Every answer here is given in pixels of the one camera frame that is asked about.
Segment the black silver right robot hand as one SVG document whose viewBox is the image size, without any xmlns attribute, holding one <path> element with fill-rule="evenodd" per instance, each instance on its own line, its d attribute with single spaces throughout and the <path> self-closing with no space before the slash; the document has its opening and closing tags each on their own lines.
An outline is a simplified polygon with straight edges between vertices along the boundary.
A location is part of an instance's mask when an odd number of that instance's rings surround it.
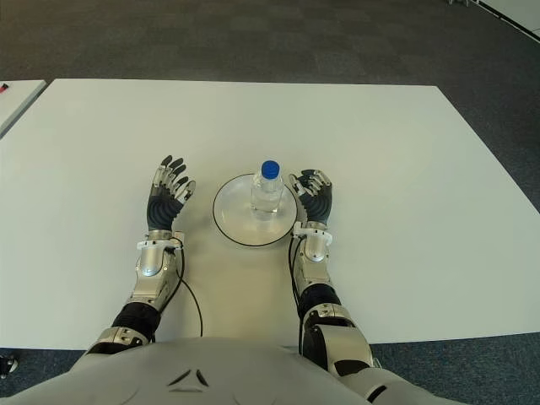
<svg viewBox="0 0 540 405">
<path fill-rule="evenodd" d="M 332 183 L 322 170 L 302 170 L 289 174 L 289 182 L 305 210 L 308 222 L 327 225 L 332 211 Z"/>
</svg>

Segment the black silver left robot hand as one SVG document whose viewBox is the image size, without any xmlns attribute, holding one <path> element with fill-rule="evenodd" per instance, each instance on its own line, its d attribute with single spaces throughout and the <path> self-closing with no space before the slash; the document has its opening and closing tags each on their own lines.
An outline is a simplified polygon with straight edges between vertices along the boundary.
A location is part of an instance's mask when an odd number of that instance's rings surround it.
<svg viewBox="0 0 540 405">
<path fill-rule="evenodd" d="M 146 210 L 149 231 L 172 231 L 172 224 L 196 190 L 196 182 L 187 175 L 183 158 L 166 156 L 156 169 Z"/>
</svg>

